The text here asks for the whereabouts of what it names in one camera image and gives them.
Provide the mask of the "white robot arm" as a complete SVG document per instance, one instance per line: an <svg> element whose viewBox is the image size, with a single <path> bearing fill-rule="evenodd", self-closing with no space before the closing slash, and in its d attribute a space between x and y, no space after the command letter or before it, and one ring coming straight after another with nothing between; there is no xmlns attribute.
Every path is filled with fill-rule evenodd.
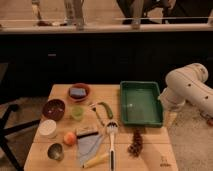
<svg viewBox="0 0 213 171"><path fill-rule="evenodd" d="M158 96L163 109L175 111L189 101L213 117L213 88L205 84L207 79L208 70L200 63L170 71L165 77L167 87Z"/></svg>

